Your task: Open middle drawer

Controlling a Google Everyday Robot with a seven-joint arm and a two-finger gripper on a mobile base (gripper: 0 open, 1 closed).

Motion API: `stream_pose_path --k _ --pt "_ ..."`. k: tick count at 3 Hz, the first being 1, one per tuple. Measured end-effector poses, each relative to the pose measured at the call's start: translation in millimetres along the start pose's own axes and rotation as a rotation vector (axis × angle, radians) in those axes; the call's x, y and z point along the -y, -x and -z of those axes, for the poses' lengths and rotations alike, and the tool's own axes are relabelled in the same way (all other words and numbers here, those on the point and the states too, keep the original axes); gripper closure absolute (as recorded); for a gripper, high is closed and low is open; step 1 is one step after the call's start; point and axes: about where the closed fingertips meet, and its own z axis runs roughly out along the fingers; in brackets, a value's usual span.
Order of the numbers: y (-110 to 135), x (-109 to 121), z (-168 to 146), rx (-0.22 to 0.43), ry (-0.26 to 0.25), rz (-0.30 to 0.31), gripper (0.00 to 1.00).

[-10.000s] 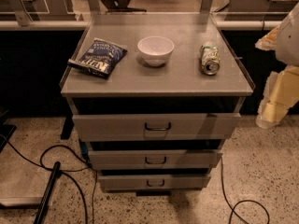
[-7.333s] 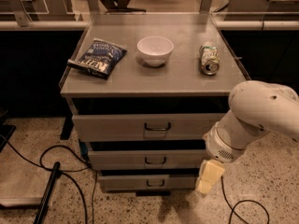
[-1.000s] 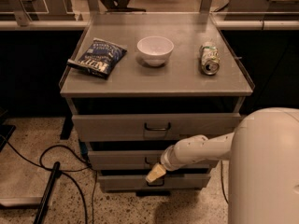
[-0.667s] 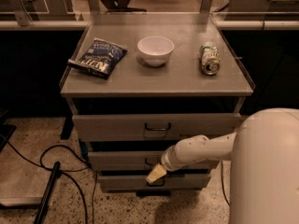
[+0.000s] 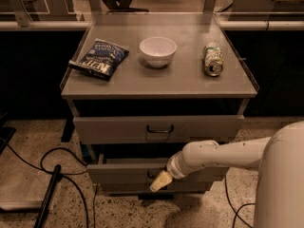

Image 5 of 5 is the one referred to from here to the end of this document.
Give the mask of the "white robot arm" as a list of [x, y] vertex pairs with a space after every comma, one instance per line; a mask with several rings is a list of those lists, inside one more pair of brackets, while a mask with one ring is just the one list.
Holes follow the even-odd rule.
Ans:
[[274, 136], [218, 144], [189, 142], [150, 184], [157, 192], [174, 180], [207, 167], [258, 172], [254, 228], [304, 228], [304, 122], [290, 123]]

